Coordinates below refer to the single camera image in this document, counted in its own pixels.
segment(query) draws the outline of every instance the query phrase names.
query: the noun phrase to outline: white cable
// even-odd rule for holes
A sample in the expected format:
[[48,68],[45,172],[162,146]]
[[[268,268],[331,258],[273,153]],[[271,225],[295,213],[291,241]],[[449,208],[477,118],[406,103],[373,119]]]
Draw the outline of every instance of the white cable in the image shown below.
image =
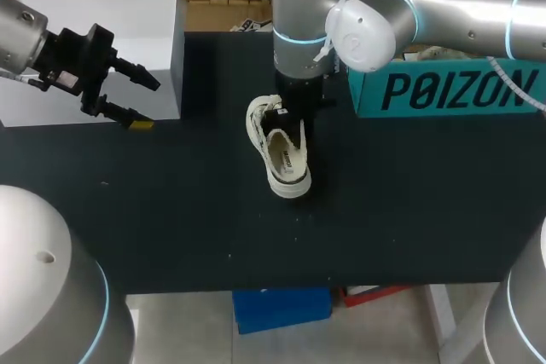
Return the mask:
[[494,57],[486,57],[491,66],[493,67],[493,70],[497,73],[498,77],[501,78],[501,80],[523,101],[527,102],[528,104],[531,104],[535,108],[543,111],[546,113],[546,105],[542,102],[535,100],[530,95],[528,95],[524,90],[522,90],[512,79],[508,76],[508,74],[502,69],[502,67],[498,64],[497,59]]
[[28,84],[28,78],[13,74],[11,72],[5,72],[4,70],[0,70],[0,77],[7,78],[8,80],[12,81],[17,81],[19,83]]
[[487,57],[487,60],[490,62],[491,66],[493,67],[493,70],[498,74],[498,77],[501,78],[501,80],[519,97],[521,100],[531,104],[535,108],[538,108],[540,111],[544,111],[546,113],[546,105],[544,105],[542,102],[535,100],[530,95],[528,95],[524,90],[522,90],[518,84],[514,83],[512,81],[512,78],[508,76],[508,74],[502,69],[502,67],[498,64],[497,59],[494,57]]
[[[347,0],[339,0],[335,4],[332,10],[337,10],[338,12],[340,12],[346,1]],[[332,25],[332,28],[326,33],[326,40],[324,40],[324,45],[321,47],[321,51],[319,51],[318,55],[316,55],[315,58],[313,59],[316,63],[322,60],[322,58],[326,57],[330,53],[330,50],[334,48],[334,46],[332,45],[331,33],[335,31],[338,25],[339,18],[340,18],[340,13],[337,13],[334,17],[334,23]]]

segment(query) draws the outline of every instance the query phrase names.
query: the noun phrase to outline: white box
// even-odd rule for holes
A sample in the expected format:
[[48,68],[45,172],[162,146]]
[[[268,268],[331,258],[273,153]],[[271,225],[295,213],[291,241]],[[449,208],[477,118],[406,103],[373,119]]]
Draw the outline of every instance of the white box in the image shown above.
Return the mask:
[[[183,0],[19,0],[49,18],[48,30],[68,28],[86,35],[93,24],[115,35],[118,57],[145,66],[161,86],[157,91],[110,71],[101,95],[151,119],[180,118],[183,80]],[[38,75],[28,70],[25,75]],[[0,78],[0,120],[6,127],[104,123],[80,111],[81,96],[51,87],[42,92]]]

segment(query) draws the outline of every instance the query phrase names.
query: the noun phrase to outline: blue led ring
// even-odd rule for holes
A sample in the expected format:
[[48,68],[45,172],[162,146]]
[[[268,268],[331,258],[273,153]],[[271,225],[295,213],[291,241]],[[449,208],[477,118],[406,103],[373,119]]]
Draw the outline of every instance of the blue led ring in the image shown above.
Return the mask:
[[518,0],[512,1],[512,7],[510,9],[510,19],[508,20],[508,23],[506,24],[506,34],[504,38],[504,43],[506,45],[506,55],[510,58],[510,60],[515,60],[514,55],[512,55],[512,48],[510,46],[510,31],[512,30],[512,19],[514,18],[514,7],[517,2]]
[[413,12],[413,16],[415,17],[415,35],[413,39],[411,40],[413,42],[415,38],[417,37],[417,32],[419,31],[419,19],[417,18],[417,10],[415,10],[415,6],[413,5],[413,3],[410,0],[404,0],[404,1],[408,4],[409,8]]
[[506,294],[508,295],[508,308],[510,310],[510,315],[512,316],[512,321],[515,324],[515,328],[518,330],[518,333],[521,336],[521,339],[524,341],[524,343],[527,345],[529,350],[532,352],[532,354],[535,355],[535,357],[538,358],[540,362],[543,364],[546,364],[546,359],[542,357],[542,355],[535,349],[535,347],[531,344],[531,341],[529,341],[529,338],[523,333],[523,329],[520,326],[520,323],[518,322],[518,319],[515,316],[514,307],[512,307],[512,298],[510,297],[510,279],[512,278],[512,272],[508,275],[508,289],[506,290]]
[[106,279],[106,275],[104,274],[104,270],[102,270],[101,265],[99,263],[97,263],[96,265],[101,270],[102,278],[104,280],[104,288],[106,290],[106,303],[104,306],[104,314],[102,315],[102,322],[101,322],[101,325],[99,326],[99,330],[96,332],[96,336],[95,336],[95,339],[93,340],[93,343],[91,343],[91,346],[85,353],[84,358],[82,358],[79,361],[79,364],[85,364],[90,359],[91,355],[93,354],[93,351],[95,350],[96,345],[99,343],[99,341],[101,340],[102,334],[104,333],[104,328],[106,327],[106,322],[108,318],[108,311],[110,310],[110,289],[108,288],[108,281]]
[[318,43],[324,43],[326,41],[326,36],[323,38],[317,38],[315,40],[295,40],[293,38],[289,38],[288,36],[279,33],[277,30],[275,30],[275,27],[273,27],[273,32],[282,40],[289,43],[294,44],[318,44]]

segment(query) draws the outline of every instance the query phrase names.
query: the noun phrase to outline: shoe sole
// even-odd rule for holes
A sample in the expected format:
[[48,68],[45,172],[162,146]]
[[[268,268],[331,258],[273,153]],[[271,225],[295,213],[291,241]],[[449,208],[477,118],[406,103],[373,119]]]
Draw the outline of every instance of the shoe sole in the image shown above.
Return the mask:
[[267,171],[267,180],[270,183],[271,190],[284,199],[295,199],[302,195],[307,194],[309,189],[311,188],[311,172],[309,171],[309,167],[305,170],[305,177],[298,183],[282,183],[278,181],[274,176],[273,173],[270,170],[270,167],[267,166],[267,160],[265,159],[264,153],[259,147],[259,141],[258,136],[254,132],[254,127],[252,124],[252,121],[250,120],[250,114],[254,112],[254,110],[259,107],[266,105],[270,102],[270,98],[268,96],[260,96],[256,97],[248,106],[247,109],[247,134],[248,138],[250,138],[250,141],[254,145],[254,147],[258,150],[259,154],[262,157],[262,160],[265,164],[265,170]]

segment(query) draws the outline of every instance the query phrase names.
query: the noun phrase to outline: red object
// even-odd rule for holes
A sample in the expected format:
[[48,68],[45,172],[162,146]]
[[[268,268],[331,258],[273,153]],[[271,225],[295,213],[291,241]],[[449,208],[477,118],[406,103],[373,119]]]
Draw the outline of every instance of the red object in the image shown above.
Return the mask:
[[373,290],[360,294],[355,294],[354,296],[347,296],[346,290],[340,288],[340,295],[341,298],[343,298],[343,303],[345,303],[345,306],[354,307],[362,303],[371,302],[372,300],[376,300],[377,298],[390,296],[391,294],[398,293],[402,290],[406,290],[409,288],[411,288],[411,286],[379,286]]

